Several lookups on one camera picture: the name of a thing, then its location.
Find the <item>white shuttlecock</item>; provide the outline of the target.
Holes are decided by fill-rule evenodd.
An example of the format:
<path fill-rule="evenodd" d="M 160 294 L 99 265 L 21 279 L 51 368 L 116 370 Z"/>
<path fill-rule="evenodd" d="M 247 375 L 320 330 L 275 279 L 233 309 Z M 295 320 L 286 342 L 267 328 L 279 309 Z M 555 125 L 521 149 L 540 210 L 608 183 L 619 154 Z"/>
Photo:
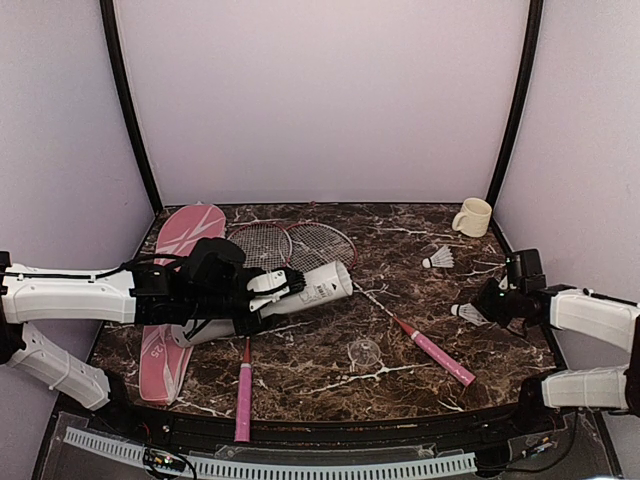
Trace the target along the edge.
<path fill-rule="evenodd" d="M 454 304 L 451 306 L 450 311 L 452 315 L 475 326 L 481 326 L 488 322 L 471 303 Z"/>
<path fill-rule="evenodd" d="M 431 256 L 422 260 L 422 267 L 430 268 L 453 268 L 454 258 L 449 246 L 440 247 Z"/>

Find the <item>white shuttlecock tube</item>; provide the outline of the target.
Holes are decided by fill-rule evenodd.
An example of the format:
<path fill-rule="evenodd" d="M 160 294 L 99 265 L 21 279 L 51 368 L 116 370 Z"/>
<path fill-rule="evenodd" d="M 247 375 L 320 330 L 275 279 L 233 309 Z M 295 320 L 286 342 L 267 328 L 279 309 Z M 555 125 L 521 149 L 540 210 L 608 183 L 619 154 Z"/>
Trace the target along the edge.
<path fill-rule="evenodd" d="M 308 310 L 353 294 L 354 287 L 347 268 L 339 260 L 331 261 L 313 270 L 303 272 L 306 288 L 278 302 L 295 305 L 299 311 Z M 199 314 L 184 326 L 173 326 L 171 337 L 182 348 L 195 346 L 226 336 L 251 336 L 263 332 L 259 310 L 251 312 L 249 301 L 239 310 L 206 318 Z"/>

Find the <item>clear plastic tube lid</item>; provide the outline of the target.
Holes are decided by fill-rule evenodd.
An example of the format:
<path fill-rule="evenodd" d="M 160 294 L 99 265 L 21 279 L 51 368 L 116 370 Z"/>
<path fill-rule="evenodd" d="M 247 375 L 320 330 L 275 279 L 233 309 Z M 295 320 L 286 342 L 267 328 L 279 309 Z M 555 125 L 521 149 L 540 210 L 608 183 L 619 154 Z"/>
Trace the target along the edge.
<path fill-rule="evenodd" d="M 348 345 L 347 353 L 351 362 L 350 369 L 370 367 L 381 358 L 381 351 L 377 343 L 370 339 L 359 339 Z"/>

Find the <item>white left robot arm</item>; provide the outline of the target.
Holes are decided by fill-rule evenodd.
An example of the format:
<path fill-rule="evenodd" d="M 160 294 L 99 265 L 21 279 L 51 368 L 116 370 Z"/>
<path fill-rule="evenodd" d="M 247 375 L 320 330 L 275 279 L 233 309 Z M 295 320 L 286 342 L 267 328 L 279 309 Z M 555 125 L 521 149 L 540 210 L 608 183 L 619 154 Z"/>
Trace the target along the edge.
<path fill-rule="evenodd" d="M 247 267 L 244 251 L 223 238 L 203 238 L 188 255 L 156 253 L 112 270 L 37 270 L 1 254 L 1 362 L 18 368 L 101 417 L 120 436 L 141 427 L 140 412 L 115 392 L 114 376 L 46 339 L 33 322 L 99 320 L 123 325 L 178 325 L 228 320 L 253 334 L 260 309 L 301 292 L 303 273 Z"/>

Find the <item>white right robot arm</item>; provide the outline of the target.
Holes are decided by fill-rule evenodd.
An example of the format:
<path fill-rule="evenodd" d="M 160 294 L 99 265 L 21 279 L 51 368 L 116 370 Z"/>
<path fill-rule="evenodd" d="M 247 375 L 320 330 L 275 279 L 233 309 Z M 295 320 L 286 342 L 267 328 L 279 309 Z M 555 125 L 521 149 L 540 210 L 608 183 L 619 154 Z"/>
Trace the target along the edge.
<path fill-rule="evenodd" d="M 549 409 L 583 407 L 639 414 L 639 305 L 590 289 L 554 285 L 537 290 L 503 290 L 491 279 L 472 300 L 488 321 L 503 327 L 513 319 L 559 331 L 587 335 L 629 354 L 617 367 L 563 370 L 523 382 L 520 404 L 510 424 L 521 434 L 534 432 Z"/>

